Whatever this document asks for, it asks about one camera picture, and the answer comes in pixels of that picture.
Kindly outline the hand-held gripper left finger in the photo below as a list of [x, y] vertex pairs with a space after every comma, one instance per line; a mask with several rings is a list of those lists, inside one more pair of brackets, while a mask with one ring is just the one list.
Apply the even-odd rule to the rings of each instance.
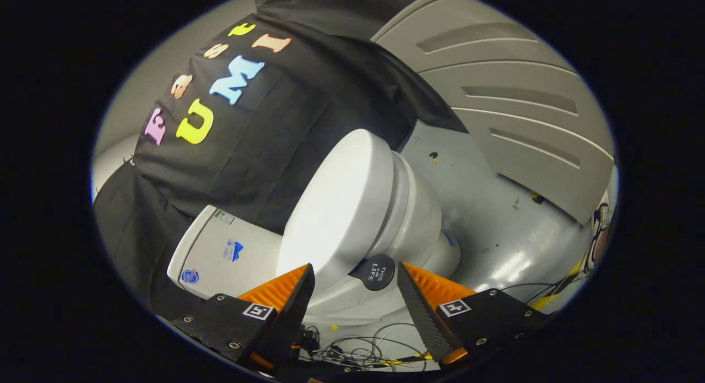
[[239, 296], [212, 295], [171, 320], [171, 328], [239, 367], [276, 373], [293, 361], [314, 285], [314, 268], [307, 263]]

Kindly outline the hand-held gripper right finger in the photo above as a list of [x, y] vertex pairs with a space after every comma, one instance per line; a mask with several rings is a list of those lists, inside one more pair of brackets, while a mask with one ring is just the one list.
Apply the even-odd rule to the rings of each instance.
[[396, 282], [423, 344], [441, 367], [478, 365], [551, 322], [551, 315], [503, 290], [476, 292], [411, 263], [398, 263]]

